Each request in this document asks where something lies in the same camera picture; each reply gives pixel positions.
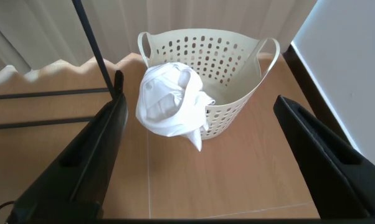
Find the white basket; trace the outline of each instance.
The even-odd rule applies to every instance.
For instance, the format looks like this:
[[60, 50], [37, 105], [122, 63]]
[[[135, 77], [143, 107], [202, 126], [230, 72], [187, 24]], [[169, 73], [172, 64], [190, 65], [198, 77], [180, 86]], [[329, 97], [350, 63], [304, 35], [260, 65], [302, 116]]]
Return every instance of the white basket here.
[[[151, 49], [149, 59], [143, 51], [145, 34]], [[261, 73], [257, 55], [268, 39], [275, 42], [276, 52], [268, 69]], [[279, 43], [273, 38], [255, 40], [214, 29], [181, 29], [157, 35], [142, 32], [138, 46], [147, 67], [182, 62], [200, 75], [203, 90], [216, 101], [206, 107], [209, 130], [201, 133], [202, 139], [216, 137], [230, 125], [280, 53]]]

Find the crumpled white cloth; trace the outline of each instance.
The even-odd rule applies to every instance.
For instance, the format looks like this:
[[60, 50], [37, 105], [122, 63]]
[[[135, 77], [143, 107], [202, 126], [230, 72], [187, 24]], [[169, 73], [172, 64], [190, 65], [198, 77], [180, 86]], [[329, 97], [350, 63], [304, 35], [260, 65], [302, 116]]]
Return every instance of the crumpled white cloth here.
[[136, 117], [155, 134], [186, 136], [201, 151], [201, 128], [208, 130], [206, 106], [215, 100], [202, 90], [189, 66], [171, 62], [147, 69], [140, 84]]

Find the curtain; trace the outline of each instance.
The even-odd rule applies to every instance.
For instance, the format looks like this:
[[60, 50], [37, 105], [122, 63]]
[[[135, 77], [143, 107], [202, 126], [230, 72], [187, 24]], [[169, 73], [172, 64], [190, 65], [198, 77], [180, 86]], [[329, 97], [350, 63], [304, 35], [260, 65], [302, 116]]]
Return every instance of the curtain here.
[[[139, 53], [140, 32], [211, 28], [278, 39], [286, 50], [316, 0], [82, 0], [105, 59]], [[70, 0], [0, 0], [0, 71], [21, 73], [93, 57]]]

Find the tile grout line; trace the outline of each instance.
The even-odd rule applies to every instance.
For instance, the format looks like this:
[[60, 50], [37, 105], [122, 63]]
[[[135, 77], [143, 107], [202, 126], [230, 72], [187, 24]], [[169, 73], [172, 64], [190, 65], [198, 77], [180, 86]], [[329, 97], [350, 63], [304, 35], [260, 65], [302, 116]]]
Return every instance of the tile grout line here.
[[263, 208], [263, 209], [246, 211], [246, 212], [236, 212], [236, 213], [224, 214], [224, 215], [214, 215], [214, 216], [211, 216], [211, 217], [204, 217], [202, 219], [205, 219], [205, 218], [226, 217], [226, 216], [230, 216], [230, 215], [241, 215], [241, 214], [246, 214], [246, 213], [257, 213], [257, 212], [264, 212], [264, 211], [267, 211], [267, 210], [275, 210], [275, 209], [279, 209], [279, 208], [293, 208], [293, 207], [299, 207], [299, 206], [303, 206], [303, 205], [308, 205], [309, 203], [311, 203], [311, 202], [299, 203], [299, 204], [296, 204], [296, 205], [285, 205], [285, 206], [280, 206], [280, 207]]
[[150, 200], [150, 163], [149, 163], [149, 132], [146, 130], [146, 153], [148, 157], [148, 191], [149, 191], [149, 219], [151, 219], [151, 200]]

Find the brown floor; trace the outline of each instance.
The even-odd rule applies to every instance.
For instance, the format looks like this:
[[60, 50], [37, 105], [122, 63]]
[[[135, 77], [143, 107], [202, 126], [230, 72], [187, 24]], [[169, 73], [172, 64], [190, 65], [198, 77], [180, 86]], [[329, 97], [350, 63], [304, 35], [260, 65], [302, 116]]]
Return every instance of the brown floor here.
[[[265, 57], [261, 63], [269, 60]], [[133, 54], [118, 66], [125, 74], [130, 116], [103, 205], [105, 218], [318, 218], [272, 110], [279, 94], [309, 108], [283, 58], [234, 122], [220, 136], [203, 142], [202, 152], [184, 138], [157, 136], [142, 127], [135, 106], [146, 68]], [[89, 88], [104, 86], [93, 68], [82, 76], [70, 71], [43, 76], [39, 85], [23, 84], [29, 90], [16, 89], [18, 93], [42, 91], [43, 85], [45, 91], [72, 89], [70, 83], [79, 86], [86, 79], [91, 80]], [[9, 91], [10, 87], [0, 88], [0, 94]], [[24, 104], [22, 99], [2, 100], [0, 123], [91, 115], [109, 99], [101, 93], [36, 98]], [[21, 105], [28, 106], [22, 110]], [[0, 130], [0, 203], [16, 199], [84, 125]], [[10, 209], [0, 211], [0, 221]]]

